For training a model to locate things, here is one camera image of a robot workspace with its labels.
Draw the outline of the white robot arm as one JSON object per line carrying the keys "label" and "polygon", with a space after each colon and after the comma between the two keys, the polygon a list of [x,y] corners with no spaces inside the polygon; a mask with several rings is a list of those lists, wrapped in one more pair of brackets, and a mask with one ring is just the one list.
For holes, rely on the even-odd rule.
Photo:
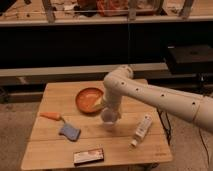
{"label": "white robot arm", "polygon": [[170,88],[143,84],[133,80],[128,65],[109,72],[103,80],[101,103],[104,123],[115,124],[120,118],[122,97],[127,96],[164,110],[213,134],[213,98]]}

